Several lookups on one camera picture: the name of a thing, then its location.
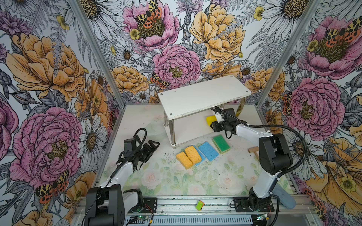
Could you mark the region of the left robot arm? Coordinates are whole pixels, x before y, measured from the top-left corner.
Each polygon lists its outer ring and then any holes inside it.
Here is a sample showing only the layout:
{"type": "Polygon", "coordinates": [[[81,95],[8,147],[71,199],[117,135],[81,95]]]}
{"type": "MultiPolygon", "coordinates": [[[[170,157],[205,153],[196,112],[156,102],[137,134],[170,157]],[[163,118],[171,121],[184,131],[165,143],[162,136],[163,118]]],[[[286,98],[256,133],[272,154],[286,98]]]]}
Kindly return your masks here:
{"type": "Polygon", "coordinates": [[[103,184],[91,188],[86,195],[82,226],[122,226],[132,208],[143,206],[139,189],[123,191],[123,187],[138,166],[146,163],[159,146],[159,142],[152,140],[148,143],[138,138],[124,141],[116,169],[103,184]]]}

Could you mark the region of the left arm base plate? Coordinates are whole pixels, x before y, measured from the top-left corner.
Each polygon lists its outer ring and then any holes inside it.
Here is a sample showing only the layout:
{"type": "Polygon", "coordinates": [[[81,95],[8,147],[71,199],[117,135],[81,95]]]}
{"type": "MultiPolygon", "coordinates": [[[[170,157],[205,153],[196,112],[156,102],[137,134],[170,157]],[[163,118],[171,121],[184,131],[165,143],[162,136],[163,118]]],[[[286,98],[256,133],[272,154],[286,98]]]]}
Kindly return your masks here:
{"type": "Polygon", "coordinates": [[[146,214],[155,214],[157,210],[157,198],[153,197],[146,197],[143,198],[143,205],[133,207],[128,211],[128,214],[139,214],[139,213],[146,213],[146,214]]]}

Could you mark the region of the yellow sponge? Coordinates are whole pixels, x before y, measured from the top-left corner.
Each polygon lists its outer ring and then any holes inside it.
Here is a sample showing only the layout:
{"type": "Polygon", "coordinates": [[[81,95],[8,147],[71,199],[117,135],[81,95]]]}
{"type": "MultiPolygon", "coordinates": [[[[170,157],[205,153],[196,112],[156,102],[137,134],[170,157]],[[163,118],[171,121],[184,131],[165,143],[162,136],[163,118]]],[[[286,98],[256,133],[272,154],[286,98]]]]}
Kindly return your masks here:
{"type": "Polygon", "coordinates": [[[213,116],[208,116],[208,117],[206,118],[206,123],[207,123],[207,125],[208,125],[209,127],[211,127],[212,123],[215,122],[215,121],[217,121],[217,118],[216,118],[215,115],[213,115],[213,116]]]}

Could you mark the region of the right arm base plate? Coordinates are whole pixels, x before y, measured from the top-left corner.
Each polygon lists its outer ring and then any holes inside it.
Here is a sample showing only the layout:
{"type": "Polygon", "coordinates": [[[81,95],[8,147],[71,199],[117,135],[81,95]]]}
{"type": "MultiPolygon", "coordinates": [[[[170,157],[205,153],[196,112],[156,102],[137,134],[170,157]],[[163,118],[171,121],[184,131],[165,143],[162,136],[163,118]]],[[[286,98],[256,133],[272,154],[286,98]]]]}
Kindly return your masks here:
{"type": "Polygon", "coordinates": [[[255,197],[239,196],[233,198],[236,212],[274,212],[271,198],[259,199],[255,197]]]}

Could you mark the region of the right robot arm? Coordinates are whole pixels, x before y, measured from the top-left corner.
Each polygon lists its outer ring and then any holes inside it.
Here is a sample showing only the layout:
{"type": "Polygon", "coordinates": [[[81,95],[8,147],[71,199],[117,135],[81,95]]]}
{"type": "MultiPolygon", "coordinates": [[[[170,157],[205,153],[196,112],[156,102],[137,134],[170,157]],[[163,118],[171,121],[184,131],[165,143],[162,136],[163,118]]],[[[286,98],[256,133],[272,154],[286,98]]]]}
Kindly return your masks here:
{"type": "Polygon", "coordinates": [[[274,188],[282,173],[292,164],[292,156],[288,149],[286,139],[282,134],[272,134],[268,131],[258,131],[266,128],[266,125],[251,125],[236,117],[234,109],[222,110],[218,107],[211,109],[215,119],[210,127],[215,132],[225,131],[232,135],[243,137],[257,145],[259,150],[259,162],[262,171],[256,184],[250,189],[247,200],[241,200],[239,207],[246,207],[252,211],[271,210],[271,198],[274,196],[274,188]]]}

